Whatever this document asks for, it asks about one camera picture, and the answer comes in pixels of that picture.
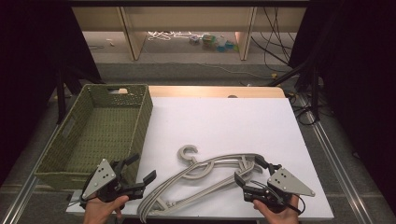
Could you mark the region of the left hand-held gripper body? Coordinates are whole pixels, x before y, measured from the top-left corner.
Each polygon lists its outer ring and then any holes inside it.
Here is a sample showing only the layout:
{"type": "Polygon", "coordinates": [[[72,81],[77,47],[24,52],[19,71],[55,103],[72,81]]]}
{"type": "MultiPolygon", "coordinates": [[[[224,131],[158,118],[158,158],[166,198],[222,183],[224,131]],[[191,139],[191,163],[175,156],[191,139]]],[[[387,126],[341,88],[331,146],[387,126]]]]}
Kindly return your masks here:
{"type": "Polygon", "coordinates": [[[128,185],[122,177],[121,171],[126,166],[123,161],[101,160],[96,170],[88,177],[79,196],[79,205],[82,208],[94,198],[109,203],[123,195],[128,196],[130,201],[143,197],[146,189],[143,182],[128,185]]]}

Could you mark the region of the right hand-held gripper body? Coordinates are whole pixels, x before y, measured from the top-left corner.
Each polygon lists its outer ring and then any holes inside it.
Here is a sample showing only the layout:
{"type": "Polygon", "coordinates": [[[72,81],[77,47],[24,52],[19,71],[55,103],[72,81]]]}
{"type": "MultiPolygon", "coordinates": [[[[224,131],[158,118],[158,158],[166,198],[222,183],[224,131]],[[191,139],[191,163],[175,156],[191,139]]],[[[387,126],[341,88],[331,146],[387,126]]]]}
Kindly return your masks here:
{"type": "Polygon", "coordinates": [[[246,180],[242,179],[244,200],[250,203],[254,200],[260,201],[271,212],[276,214],[283,212],[287,208],[297,214],[301,214],[304,211],[304,208],[299,210],[290,203],[293,195],[297,197],[301,195],[316,196],[316,193],[311,188],[280,165],[277,166],[277,171],[273,171],[270,174],[266,184],[254,180],[251,180],[251,183],[254,183],[257,187],[248,186],[246,180]]]}

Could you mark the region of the green woven basket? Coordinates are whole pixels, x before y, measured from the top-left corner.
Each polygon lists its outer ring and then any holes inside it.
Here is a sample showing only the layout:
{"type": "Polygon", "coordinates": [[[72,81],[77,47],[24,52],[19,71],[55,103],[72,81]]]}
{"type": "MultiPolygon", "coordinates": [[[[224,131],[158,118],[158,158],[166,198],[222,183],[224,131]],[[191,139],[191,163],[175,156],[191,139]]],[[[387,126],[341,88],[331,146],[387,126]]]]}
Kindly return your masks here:
{"type": "Polygon", "coordinates": [[[145,84],[85,85],[35,170],[50,187],[80,189],[103,159],[143,150],[153,103],[145,84]]]}

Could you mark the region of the person's left hand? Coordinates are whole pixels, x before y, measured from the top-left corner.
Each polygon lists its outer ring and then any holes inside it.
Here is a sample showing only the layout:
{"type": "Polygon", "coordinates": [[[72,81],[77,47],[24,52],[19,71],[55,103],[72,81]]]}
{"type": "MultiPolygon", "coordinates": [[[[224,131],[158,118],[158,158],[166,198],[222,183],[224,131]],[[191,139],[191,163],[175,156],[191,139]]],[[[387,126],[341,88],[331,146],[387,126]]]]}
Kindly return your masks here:
{"type": "Polygon", "coordinates": [[[129,201],[126,195],[118,197],[116,200],[104,203],[101,200],[94,198],[89,200],[86,204],[83,224],[106,224],[109,217],[115,213],[116,219],[121,220],[121,207],[129,201]]]}

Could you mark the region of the person's right hand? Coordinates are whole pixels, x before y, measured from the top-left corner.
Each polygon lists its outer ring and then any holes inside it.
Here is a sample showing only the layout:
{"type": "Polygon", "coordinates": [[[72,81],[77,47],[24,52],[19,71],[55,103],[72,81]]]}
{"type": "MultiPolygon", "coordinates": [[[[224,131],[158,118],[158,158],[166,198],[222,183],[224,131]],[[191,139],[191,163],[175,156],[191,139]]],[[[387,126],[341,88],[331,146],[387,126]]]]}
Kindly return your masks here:
{"type": "Polygon", "coordinates": [[[258,200],[253,201],[253,206],[267,219],[269,224],[299,224],[298,213],[290,208],[276,214],[266,204],[258,200]]]}

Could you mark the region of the white board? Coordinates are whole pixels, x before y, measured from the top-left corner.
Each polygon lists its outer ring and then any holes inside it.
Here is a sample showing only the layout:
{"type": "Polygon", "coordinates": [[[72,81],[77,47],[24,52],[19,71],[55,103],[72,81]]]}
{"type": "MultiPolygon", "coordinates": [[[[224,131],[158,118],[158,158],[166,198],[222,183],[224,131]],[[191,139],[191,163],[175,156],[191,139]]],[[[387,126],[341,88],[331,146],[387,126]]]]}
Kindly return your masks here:
{"type": "MultiPolygon", "coordinates": [[[[186,169],[188,162],[180,160],[177,152],[185,145],[194,145],[198,152],[188,155],[198,162],[227,154],[257,153],[267,162],[282,164],[316,193],[315,197],[302,196],[306,208],[300,220],[333,218],[288,99],[153,97],[152,102],[137,181],[152,170],[157,171],[157,178],[147,186],[145,199],[163,181],[186,169]]],[[[202,179],[180,179],[163,194],[163,200],[187,198],[236,170],[216,167],[202,179]]],[[[262,218],[251,203],[244,202],[243,191],[236,184],[227,187],[161,218],[262,218]]]]}

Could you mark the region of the black metal stand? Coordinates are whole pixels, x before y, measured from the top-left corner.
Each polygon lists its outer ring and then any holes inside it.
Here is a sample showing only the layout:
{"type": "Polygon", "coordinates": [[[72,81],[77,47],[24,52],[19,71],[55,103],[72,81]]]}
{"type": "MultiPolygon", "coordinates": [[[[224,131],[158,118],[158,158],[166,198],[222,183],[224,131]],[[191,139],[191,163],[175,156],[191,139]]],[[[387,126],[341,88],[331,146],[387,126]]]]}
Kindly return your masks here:
{"type": "Polygon", "coordinates": [[[60,124],[66,116],[66,97],[64,88],[69,89],[72,94],[79,95],[80,91],[82,90],[82,84],[80,82],[82,79],[93,84],[104,84],[104,81],[100,77],[97,69],[94,69],[92,72],[86,72],[72,65],[67,65],[63,68],[60,68],[57,71],[56,79],[58,124],[60,124]]]}
{"type": "Polygon", "coordinates": [[[285,75],[271,81],[269,84],[267,84],[267,87],[275,87],[295,75],[300,75],[295,86],[295,89],[297,91],[301,91],[302,89],[306,89],[307,87],[310,87],[311,89],[311,101],[309,103],[308,110],[313,115],[312,124],[314,124],[319,121],[318,69],[317,69],[317,58],[315,56],[312,55],[308,56],[303,63],[291,69],[285,75]]]}

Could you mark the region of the wooden table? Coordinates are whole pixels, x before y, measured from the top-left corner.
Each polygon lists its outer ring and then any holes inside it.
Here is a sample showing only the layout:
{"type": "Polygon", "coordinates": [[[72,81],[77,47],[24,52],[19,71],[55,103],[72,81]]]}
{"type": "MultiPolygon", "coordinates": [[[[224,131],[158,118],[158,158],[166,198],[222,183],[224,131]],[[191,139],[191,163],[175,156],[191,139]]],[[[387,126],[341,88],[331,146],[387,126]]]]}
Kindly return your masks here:
{"type": "Polygon", "coordinates": [[[152,97],[284,98],[279,87],[149,86],[152,97]]]}

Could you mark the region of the black curtain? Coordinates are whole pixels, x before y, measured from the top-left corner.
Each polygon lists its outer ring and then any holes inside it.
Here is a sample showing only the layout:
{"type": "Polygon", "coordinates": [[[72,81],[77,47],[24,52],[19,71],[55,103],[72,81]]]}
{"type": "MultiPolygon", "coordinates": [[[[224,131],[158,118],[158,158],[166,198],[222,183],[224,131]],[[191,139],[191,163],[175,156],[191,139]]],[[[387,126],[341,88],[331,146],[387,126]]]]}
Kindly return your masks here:
{"type": "Polygon", "coordinates": [[[309,0],[290,66],[302,63],[334,14],[319,69],[348,139],[396,215],[396,0],[309,0]]]}
{"type": "Polygon", "coordinates": [[[55,88],[102,81],[68,0],[0,0],[0,185],[55,88]]]}

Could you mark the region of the pile of colourful toys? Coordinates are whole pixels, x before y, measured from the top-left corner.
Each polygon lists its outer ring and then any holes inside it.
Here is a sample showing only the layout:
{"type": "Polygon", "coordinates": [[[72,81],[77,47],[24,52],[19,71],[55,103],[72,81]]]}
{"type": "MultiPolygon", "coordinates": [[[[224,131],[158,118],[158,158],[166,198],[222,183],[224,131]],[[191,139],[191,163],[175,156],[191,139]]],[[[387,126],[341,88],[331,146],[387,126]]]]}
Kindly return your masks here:
{"type": "Polygon", "coordinates": [[[202,45],[204,49],[215,50],[217,52],[226,52],[228,50],[239,51],[238,46],[223,35],[191,35],[189,37],[189,43],[194,46],[202,45]]]}

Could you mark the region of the beige wooden shelf unit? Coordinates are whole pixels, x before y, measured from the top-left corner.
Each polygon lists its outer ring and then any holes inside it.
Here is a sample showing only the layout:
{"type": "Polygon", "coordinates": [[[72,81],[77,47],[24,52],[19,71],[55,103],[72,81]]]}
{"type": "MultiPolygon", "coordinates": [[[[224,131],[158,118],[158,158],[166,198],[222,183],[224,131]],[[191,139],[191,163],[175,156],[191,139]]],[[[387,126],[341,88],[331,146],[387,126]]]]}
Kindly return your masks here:
{"type": "Polygon", "coordinates": [[[131,58],[139,58],[144,33],[151,31],[233,32],[241,60],[248,58],[254,32],[272,30],[277,20],[282,33],[299,31],[303,7],[73,7],[83,31],[122,32],[131,58]]]}

